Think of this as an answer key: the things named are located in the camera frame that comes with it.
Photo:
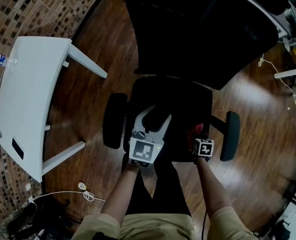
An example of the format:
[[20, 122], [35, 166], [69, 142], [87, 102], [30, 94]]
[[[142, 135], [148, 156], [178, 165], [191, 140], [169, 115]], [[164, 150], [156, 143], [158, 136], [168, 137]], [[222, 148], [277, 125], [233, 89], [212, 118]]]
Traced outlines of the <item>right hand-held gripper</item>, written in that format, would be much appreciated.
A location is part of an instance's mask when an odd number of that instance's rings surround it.
[[214, 149], [214, 141], [211, 139], [195, 139], [193, 154], [195, 157], [202, 157], [207, 162], [211, 159]]

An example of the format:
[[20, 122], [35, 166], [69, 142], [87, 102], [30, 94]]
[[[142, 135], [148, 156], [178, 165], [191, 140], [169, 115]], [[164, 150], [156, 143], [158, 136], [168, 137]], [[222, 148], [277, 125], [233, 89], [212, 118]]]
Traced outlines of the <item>person's right forearm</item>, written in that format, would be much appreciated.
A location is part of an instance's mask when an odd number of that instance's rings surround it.
[[231, 201], [226, 189], [211, 171], [207, 161], [203, 157], [196, 160], [203, 197], [208, 216], [211, 218], [218, 210], [230, 207]]

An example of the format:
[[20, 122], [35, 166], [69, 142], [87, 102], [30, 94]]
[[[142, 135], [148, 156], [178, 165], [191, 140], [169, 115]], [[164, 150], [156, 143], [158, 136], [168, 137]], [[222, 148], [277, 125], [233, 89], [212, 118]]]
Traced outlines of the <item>person's beige shirt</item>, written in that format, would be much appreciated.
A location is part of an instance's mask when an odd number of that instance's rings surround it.
[[[108, 214], [85, 216], [72, 240], [196, 240], [192, 218], [186, 214], [139, 213], [119, 224]], [[210, 218], [207, 240], [258, 240], [228, 206]]]

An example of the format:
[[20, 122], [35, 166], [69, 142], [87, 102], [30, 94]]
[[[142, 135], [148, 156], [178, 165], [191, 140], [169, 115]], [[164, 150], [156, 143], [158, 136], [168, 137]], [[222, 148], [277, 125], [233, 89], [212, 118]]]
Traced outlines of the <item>small white table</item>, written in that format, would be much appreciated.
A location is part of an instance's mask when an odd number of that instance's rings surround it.
[[[0, 145], [39, 183], [43, 175], [86, 145], [80, 141], [49, 160], [43, 160], [50, 102], [61, 68], [69, 65], [67, 57], [104, 79], [108, 75], [69, 38], [20, 36], [10, 53], [10, 58], [17, 58], [17, 65], [7, 66], [1, 81]], [[13, 137], [23, 149], [24, 159], [12, 147]]]

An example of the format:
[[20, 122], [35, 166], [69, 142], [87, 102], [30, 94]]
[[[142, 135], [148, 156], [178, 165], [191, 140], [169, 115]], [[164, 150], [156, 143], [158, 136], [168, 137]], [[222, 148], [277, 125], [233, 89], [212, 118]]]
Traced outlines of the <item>black rectangular table inset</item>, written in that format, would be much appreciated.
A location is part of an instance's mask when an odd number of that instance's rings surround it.
[[24, 151], [14, 137], [12, 138], [12, 147], [14, 148], [14, 150], [16, 151], [18, 156], [23, 160], [24, 159]]

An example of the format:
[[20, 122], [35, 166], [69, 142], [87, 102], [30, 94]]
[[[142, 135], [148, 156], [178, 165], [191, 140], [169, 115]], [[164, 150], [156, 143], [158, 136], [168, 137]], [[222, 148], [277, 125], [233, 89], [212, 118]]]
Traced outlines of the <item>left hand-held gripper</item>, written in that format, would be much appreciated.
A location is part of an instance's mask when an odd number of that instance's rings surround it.
[[136, 116], [132, 136], [130, 137], [129, 163], [141, 167], [149, 167], [158, 157], [164, 145], [164, 136], [170, 124], [172, 115], [169, 114], [157, 123], [157, 129], [149, 128], [145, 133], [145, 127], [142, 124], [145, 117], [155, 106], [150, 106]]

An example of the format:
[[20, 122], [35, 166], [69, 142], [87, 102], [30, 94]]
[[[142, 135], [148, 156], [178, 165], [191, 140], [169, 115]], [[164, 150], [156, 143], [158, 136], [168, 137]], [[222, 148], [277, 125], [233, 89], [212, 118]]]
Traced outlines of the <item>black mesh office chair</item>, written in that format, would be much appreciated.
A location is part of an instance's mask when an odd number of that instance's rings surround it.
[[225, 120], [212, 114], [212, 90], [222, 89], [238, 72], [278, 39], [273, 23], [247, 0], [125, 0], [138, 46], [139, 78], [131, 95], [113, 93], [103, 120], [104, 145], [125, 151], [136, 116], [155, 106], [142, 124], [157, 129], [170, 124], [158, 157], [192, 162], [187, 131], [203, 123], [223, 134], [220, 159], [233, 159], [240, 136], [240, 116]]

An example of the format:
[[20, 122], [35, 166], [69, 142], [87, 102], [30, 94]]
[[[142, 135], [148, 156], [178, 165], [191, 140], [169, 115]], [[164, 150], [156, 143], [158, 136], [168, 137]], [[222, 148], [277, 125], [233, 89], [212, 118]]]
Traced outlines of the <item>black bag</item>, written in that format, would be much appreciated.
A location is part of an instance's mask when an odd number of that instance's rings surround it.
[[10, 240], [28, 240], [35, 234], [43, 231], [38, 240], [70, 240], [72, 233], [69, 228], [72, 222], [66, 213], [70, 204], [66, 199], [61, 203], [53, 198], [34, 204], [28, 204], [23, 211], [13, 219], [7, 227]]

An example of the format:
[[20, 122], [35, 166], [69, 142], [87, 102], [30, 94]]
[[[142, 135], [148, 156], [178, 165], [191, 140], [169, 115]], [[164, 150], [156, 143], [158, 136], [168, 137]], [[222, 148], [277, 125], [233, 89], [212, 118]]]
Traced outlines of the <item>light blue office desk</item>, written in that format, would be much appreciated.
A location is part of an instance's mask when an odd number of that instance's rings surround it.
[[284, 72], [274, 74], [275, 79], [278, 79], [278, 78], [281, 79], [281, 78], [291, 77], [291, 76], [296, 76], [296, 69], [288, 70], [288, 71], [284, 71]]

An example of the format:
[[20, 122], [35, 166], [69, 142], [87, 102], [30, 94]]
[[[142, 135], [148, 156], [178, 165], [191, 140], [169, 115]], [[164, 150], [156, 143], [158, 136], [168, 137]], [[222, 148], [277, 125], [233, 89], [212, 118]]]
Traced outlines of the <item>person's black trousers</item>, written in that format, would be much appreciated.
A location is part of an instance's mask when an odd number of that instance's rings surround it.
[[147, 191], [143, 178], [138, 172], [126, 215], [134, 214], [184, 214], [190, 210], [180, 185], [177, 170], [169, 160], [154, 163], [157, 182], [154, 195]]

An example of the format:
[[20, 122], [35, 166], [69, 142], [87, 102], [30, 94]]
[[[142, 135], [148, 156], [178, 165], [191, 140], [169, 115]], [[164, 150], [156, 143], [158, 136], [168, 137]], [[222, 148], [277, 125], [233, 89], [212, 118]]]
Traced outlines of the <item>person's left forearm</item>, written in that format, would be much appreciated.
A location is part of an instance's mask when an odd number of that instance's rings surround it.
[[102, 214], [110, 215], [120, 225], [128, 209], [138, 171], [138, 166], [126, 165], [101, 209]]

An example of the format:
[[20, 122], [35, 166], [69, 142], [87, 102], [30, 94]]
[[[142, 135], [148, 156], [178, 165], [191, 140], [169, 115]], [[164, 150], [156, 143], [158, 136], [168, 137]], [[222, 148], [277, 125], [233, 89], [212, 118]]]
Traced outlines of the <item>clear water bottle blue label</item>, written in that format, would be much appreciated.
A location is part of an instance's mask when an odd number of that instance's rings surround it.
[[9, 58], [6, 57], [4, 54], [0, 53], [0, 66], [2, 67], [14, 67], [17, 65], [17, 58]]

